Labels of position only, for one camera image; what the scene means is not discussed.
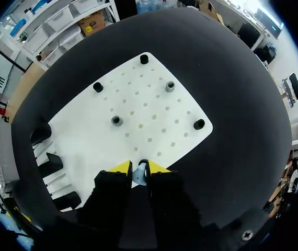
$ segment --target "white shelf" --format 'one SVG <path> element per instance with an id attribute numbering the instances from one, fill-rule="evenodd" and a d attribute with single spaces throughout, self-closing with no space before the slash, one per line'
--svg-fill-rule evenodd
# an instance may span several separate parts
<path id="1" fill-rule="evenodd" d="M 55 32 L 54 34 L 52 34 L 46 42 L 43 43 L 43 45 L 33 54 L 34 57 L 36 57 L 37 55 L 39 55 L 40 51 L 42 51 L 48 44 L 50 44 L 53 40 L 55 40 L 62 32 L 64 32 L 67 28 L 69 28 L 70 26 L 74 25 L 75 23 L 79 22 L 80 20 L 82 20 L 83 18 L 91 15 L 94 12 L 97 12 L 101 9 L 107 8 L 111 6 L 111 3 L 101 3 L 98 6 L 89 9 L 88 11 L 79 14 L 77 16 L 74 17 L 74 19 L 67 24 L 66 26 L 64 26 L 60 31 Z"/>
<path id="2" fill-rule="evenodd" d="M 63 0 L 53 0 L 51 1 L 50 3 L 48 4 L 45 4 L 43 5 L 41 8 L 38 9 L 37 13 L 27 21 L 27 23 L 25 23 L 25 25 L 18 31 L 18 33 L 14 36 L 14 39 L 15 40 L 18 40 L 20 35 L 25 32 L 25 30 L 30 26 L 32 25 L 34 22 L 35 23 L 38 23 L 38 19 L 39 17 L 42 18 L 42 19 L 46 19 L 47 17 L 45 16 L 46 15 L 46 11 L 47 10 L 50 10 L 49 11 L 49 14 L 52 14 L 54 11 L 57 11 L 57 9 L 59 9 L 61 6 L 60 4 L 63 4 L 64 6 L 66 6 L 68 3 L 63 1 Z"/>

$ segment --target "cardboard box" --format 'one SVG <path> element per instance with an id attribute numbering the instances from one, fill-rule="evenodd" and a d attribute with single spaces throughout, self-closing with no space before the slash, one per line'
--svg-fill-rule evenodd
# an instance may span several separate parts
<path id="1" fill-rule="evenodd" d="M 79 26 L 81 27 L 85 36 L 88 37 L 105 27 L 104 16 L 101 14 L 101 12 L 93 13 L 79 21 Z"/>

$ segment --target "black chair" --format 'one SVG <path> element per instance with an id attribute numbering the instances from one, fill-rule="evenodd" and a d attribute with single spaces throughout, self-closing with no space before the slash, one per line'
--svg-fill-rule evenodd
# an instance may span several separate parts
<path id="1" fill-rule="evenodd" d="M 289 87 L 289 83 L 287 81 L 291 82 L 292 88 L 293 88 L 293 92 L 295 95 L 295 98 L 292 95 L 291 89 Z M 289 104 L 291 107 L 294 106 L 294 103 L 296 103 L 298 101 L 298 80 L 296 78 L 296 74 L 292 73 L 290 76 L 288 76 L 287 78 L 282 80 L 282 87 L 285 90 L 285 93 L 283 93 L 281 96 L 282 98 L 287 98 L 289 101 Z"/>
<path id="2" fill-rule="evenodd" d="M 47 153 L 48 161 L 38 167 L 42 178 L 49 176 L 63 168 L 63 163 L 60 157 L 55 154 Z"/>
<path id="3" fill-rule="evenodd" d="M 82 200 L 76 192 L 70 192 L 67 195 L 63 195 L 57 199 L 54 199 L 53 202 L 58 210 L 72 208 L 73 210 L 82 203 Z"/>
<path id="4" fill-rule="evenodd" d="M 33 146 L 41 143 L 51 136 L 51 128 L 48 123 L 42 122 L 30 136 L 30 142 Z"/>

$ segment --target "black table surface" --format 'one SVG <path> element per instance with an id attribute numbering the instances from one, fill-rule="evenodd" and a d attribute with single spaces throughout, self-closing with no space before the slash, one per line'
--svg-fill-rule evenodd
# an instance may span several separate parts
<path id="1" fill-rule="evenodd" d="M 178 170 L 202 215 L 219 227 L 262 208 L 278 184 L 292 142 L 288 114 L 270 74 L 250 49 L 209 16 L 188 8 L 125 19 L 85 38 L 35 84 L 12 122 L 20 182 L 14 197 L 41 227 L 55 208 L 29 141 L 88 85 L 142 52 L 152 53 L 195 98 L 213 132 L 169 169 Z M 154 244 L 146 188 L 133 189 L 123 247 Z"/>

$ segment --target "computer monitor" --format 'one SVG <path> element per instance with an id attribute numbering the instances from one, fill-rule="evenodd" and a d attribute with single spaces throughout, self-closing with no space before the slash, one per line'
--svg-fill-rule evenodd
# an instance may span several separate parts
<path id="1" fill-rule="evenodd" d="M 265 12 L 261 9 L 257 9 L 254 17 L 262 24 L 264 27 L 274 36 L 274 38 L 278 38 L 280 35 L 282 28 L 276 24 Z"/>

